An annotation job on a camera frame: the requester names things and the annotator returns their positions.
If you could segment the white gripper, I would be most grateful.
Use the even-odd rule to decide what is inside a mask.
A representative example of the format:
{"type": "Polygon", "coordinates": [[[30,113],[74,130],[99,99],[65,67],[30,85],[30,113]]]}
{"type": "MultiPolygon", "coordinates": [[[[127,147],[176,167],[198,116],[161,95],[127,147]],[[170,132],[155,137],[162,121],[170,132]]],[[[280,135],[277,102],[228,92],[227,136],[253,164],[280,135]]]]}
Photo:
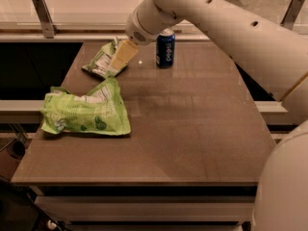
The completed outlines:
{"type": "Polygon", "coordinates": [[[140,25],[136,10],[133,10],[128,16],[125,33],[128,39],[119,44],[112,57],[111,66],[115,70],[121,70],[136,56],[138,45],[148,45],[154,40],[153,36],[140,25]]]}

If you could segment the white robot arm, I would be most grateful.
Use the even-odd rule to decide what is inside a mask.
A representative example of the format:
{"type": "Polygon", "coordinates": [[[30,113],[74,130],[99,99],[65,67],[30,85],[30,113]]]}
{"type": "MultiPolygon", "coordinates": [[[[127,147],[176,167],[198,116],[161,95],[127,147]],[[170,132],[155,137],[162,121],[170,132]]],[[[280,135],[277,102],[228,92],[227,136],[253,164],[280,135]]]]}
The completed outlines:
{"type": "Polygon", "coordinates": [[[147,45],[184,20],[298,121],[263,167],[251,231],[308,231],[306,38],[225,0],[142,0],[125,33],[135,44],[147,45]]]}

